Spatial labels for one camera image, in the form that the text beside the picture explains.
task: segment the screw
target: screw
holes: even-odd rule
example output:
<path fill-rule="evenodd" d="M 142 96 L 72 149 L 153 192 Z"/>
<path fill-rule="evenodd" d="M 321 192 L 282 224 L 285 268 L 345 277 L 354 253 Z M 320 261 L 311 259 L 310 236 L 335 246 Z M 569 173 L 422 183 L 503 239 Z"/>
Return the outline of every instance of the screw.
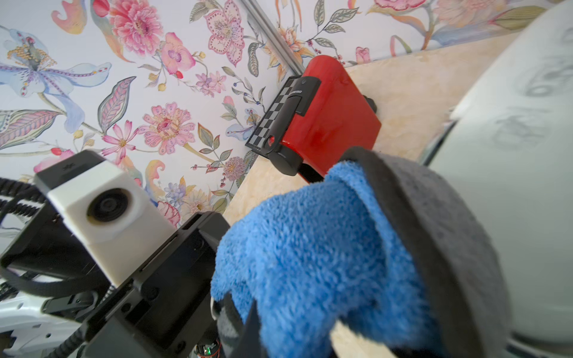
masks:
<path fill-rule="evenodd" d="M 187 345 L 187 343 L 185 341 L 181 341 L 181 342 L 177 343 L 177 347 L 175 347 L 175 353 L 179 354 L 179 353 L 183 352 L 186 345 Z"/>
<path fill-rule="evenodd" d="M 121 306 L 121 311 L 123 313 L 129 312 L 130 309 L 131 309 L 131 304 L 124 304 L 123 306 Z"/>
<path fill-rule="evenodd" d="M 151 287 L 147 290 L 146 297 L 148 301 L 153 301 L 157 296 L 159 296 L 159 289 L 157 287 Z"/>

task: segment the camera lens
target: camera lens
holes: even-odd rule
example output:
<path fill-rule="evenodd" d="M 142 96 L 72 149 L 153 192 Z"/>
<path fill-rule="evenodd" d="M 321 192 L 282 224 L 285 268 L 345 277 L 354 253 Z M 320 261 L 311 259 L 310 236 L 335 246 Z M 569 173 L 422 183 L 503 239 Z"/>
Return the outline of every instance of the camera lens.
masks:
<path fill-rule="evenodd" d="M 88 216 L 97 221 L 109 222 L 120 217 L 126 210 L 129 200 L 121 189 L 104 191 L 89 205 Z"/>

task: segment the white surface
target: white surface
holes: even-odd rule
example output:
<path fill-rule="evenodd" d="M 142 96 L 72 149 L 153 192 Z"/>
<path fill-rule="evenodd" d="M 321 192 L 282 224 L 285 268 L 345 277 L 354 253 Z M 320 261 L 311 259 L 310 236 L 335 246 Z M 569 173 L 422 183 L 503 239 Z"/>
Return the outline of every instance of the white surface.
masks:
<path fill-rule="evenodd" d="M 0 302 L 0 332 L 12 331 L 16 341 L 7 355 L 19 356 L 53 348 L 66 340 L 80 324 L 41 312 L 45 297 L 18 293 Z"/>
<path fill-rule="evenodd" d="M 573 0 L 528 27 L 452 114 L 430 168 L 493 239 L 521 335 L 573 342 Z"/>
<path fill-rule="evenodd" d="M 88 218 L 90 203 L 114 188 L 129 193 L 126 212 L 107 223 Z M 175 231 L 147 193 L 127 173 L 107 161 L 51 190 L 48 199 L 116 287 Z"/>

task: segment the black cable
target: black cable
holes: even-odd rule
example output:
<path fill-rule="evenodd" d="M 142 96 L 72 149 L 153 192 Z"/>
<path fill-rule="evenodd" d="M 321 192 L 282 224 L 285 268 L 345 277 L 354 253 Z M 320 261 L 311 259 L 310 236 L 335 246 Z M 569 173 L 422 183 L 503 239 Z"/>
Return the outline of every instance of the black cable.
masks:
<path fill-rule="evenodd" d="M 24 191 L 27 191 L 27 194 L 26 196 L 21 197 L 23 200 L 28 200 L 40 204 L 46 201 L 46 197 L 38 190 L 38 188 L 32 184 L 19 182 L 12 179 L 0 178 L 0 195 L 13 198 Z"/>
<path fill-rule="evenodd" d="M 20 190 L 15 194 L 14 199 L 10 200 L 0 210 L 0 225 L 10 212 L 10 210 L 18 204 L 19 200 L 24 198 L 39 199 L 35 197 L 37 188 L 28 186 L 25 190 Z M 65 281 L 56 282 L 35 282 L 31 280 L 23 280 L 20 276 L 8 269 L 10 265 L 10 257 L 0 258 L 0 276 L 2 276 L 11 286 L 20 291 L 24 291 L 35 296 L 41 297 L 65 297 L 73 294 L 89 291 L 94 287 L 104 284 L 109 284 L 109 281 L 100 270 L 94 270 L 83 277 L 70 278 Z"/>
<path fill-rule="evenodd" d="M 84 335 L 81 332 L 81 328 L 78 328 L 71 336 L 62 342 L 54 351 L 46 358 L 68 358 L 70 354 L 78 349 L 82 343 L 85 341 Z"/>
<path fill-rule="evenodd" d="M 0 199 L 0 210 L 8 204 L 8 200 Z M 21 215 L 23 217 L 32 217 L 38 211 L 38 208 L 26 204 L 16 204 L 8 211 L 8 214 Z"/>

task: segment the floral wallpaper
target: floral wallpaper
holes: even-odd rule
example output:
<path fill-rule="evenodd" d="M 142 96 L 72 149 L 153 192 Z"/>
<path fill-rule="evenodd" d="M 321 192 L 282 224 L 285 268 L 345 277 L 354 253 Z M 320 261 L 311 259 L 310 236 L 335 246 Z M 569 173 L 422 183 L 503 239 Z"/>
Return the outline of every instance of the floral wallpaper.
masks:
<path fill-rule="evenodd" d="M 0 40 L 0 176 L 32 182 L 96 151 L 174 227 L 224 212 L 278 92 L 280 64 L 234 0 L 13 1 Z"/>
<path fill-rule="evenodd" d="M 258 0 L 301 63 L 326 54 L 344 66 L 521 30 L 557 2 Z M 278 80 L 284 77 L 275 57 L 269 67 L 277 68 Z"/>

